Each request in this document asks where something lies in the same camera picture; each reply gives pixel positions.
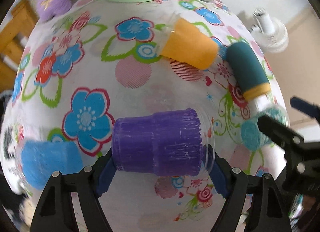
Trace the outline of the white floor fan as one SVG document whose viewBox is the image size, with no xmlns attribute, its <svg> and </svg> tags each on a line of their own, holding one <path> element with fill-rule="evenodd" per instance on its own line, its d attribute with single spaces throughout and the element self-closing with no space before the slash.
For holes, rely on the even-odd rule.
<svg viewBox="0 0 320 232">
<path fill-rule="evenodd" d="M 264 53 L 281 53 L 289 44 L 289 36 L 285 24 L 270 14 L 264 8 L 253 12 L 255 23 L 249 32 L 259 48 Z"/>
</svg>

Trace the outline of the orange plastic cup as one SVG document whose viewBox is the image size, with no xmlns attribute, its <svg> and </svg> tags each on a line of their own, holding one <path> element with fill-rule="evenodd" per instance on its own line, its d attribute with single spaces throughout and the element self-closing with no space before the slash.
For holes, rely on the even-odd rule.
<svg viewBox="0 0 320 232">
<path fill-rule="evenodd" d="M 173 13 L 161 30 L 155 47 L 156 55 L 204 70 L 213 63 L 219 47 L 195 25 Z"/>
</svg>

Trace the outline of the blue plastic cup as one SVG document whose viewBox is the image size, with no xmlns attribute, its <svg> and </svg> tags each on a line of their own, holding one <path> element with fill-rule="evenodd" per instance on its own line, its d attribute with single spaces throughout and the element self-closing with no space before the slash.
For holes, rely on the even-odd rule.
<svg viewBox="0 0 320 232">
<path fill-rule="evenodd" d="M 16 148 L 15 160 L 22 182 L 36 190 L 43 190 L 53 172 L 67 175 L 79 172 L 84 166 L 74 142 L 25 139 Z"/>
</svg>

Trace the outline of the dark teal cup, yellow band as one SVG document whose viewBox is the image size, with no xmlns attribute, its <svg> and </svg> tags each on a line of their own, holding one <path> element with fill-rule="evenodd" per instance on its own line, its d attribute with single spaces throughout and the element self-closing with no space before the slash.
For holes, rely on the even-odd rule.
<svg viewBox="0 0 320 232">
<path fill-rule="evenodd" d="M 226 51 L 234 77 L 246 101 L 265 95 L 271 91 L 267 75 L 252 48 L 245 42 L 236 42 Z"/>
</svg>

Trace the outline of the purple plastic cup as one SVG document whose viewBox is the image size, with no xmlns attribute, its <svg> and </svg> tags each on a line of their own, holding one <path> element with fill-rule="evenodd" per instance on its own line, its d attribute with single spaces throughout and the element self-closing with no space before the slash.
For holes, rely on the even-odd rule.
<svg viewBox="0 0 320 232">
<path fill-rule="evenodd" d="M 119 171 L 157 176 L 198 176 L 214 166 L 213 124 L 202 108 L 119 118 L 112 132 Z"/>
</svg>

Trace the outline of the light teal plastic cup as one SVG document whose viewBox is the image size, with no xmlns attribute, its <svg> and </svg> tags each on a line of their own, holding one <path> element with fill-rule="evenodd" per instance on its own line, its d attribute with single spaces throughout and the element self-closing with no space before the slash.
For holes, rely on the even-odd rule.
<svg viewBox="0 0 320 232">
<path fill-rule="evenodd" d="M 267 118 L 273 118 L 285 126 L 290 123 L 285 107 L 272 102 L 266 95 L 261 95 L 250 101 L 249 108 L 253 109 L 253 114 L 242 123 L 240 137 L 244 147 L 250 151 L 256 151 L 272 143 L 272 140 L 265 134 L 270 126 L 265 125 L 265 121 L 260 120 L 261 117 L 266 115 Z"/>
</svg>

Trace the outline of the wooden chair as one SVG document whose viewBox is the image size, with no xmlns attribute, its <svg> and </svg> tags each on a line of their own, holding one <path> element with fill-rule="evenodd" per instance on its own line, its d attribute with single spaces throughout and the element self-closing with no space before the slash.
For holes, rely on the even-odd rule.
<svg viewBox="0 0 320 232">
<path fill-rule="evenodd" d="M 19 36 L 28 38 L 39 20 L 29 0 L 21 0 L 11 11 L 12 19 L 1 30 L 1 55 L 7 56 L 16 65 L 20 64 L 24 48 Z M 12 89 L 16 70 L 1 59 L 1 91 Z"/>
</svg>

